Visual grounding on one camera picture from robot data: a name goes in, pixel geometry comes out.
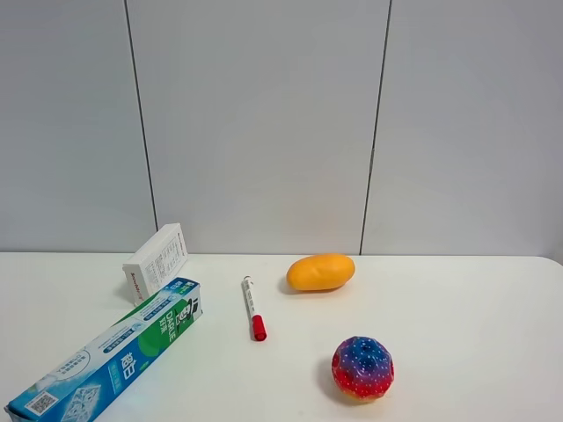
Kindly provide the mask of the red capped white marker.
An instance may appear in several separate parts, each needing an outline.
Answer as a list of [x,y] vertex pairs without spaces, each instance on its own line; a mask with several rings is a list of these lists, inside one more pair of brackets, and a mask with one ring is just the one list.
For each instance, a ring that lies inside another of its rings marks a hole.
[[261,313],[256,307],[254,283],[250,276],[245,276],[241,283],[245,296],[245,305],[247,307],[250,328],[254,341],[262,342],[267,339],[267,329]]

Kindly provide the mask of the yellow mango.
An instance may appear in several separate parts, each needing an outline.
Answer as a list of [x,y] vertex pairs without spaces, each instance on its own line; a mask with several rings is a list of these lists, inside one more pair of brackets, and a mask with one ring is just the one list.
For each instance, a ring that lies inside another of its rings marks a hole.
[[286,281],[296,291],[326,291],[343,287],[355,274],[348,256],[329,253],[297,260],[288,269]]

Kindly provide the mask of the white cardboard box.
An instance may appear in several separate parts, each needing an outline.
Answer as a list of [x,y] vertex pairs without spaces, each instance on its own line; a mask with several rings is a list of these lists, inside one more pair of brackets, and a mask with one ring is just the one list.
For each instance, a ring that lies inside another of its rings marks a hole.
[[181,225],[165,224],[122,265],[134,305],[140,305],[173,280],[187,259]]

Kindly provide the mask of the multicoloured dotted ball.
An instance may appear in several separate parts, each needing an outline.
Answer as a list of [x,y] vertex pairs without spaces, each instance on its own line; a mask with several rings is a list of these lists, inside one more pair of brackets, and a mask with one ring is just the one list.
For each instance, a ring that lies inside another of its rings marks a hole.
[[394,364],[389,351],[370,337],[353,336],[335,350],[331,370],[339,390],[362,402],[383,397],[394,381]]

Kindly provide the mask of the blue green toothpaste box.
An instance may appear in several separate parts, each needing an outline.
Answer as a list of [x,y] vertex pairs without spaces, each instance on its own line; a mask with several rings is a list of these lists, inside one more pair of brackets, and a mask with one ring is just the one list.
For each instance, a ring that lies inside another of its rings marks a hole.
[[4,410],[13,421],[93,421],[201,315],[200,284],[177,278]]

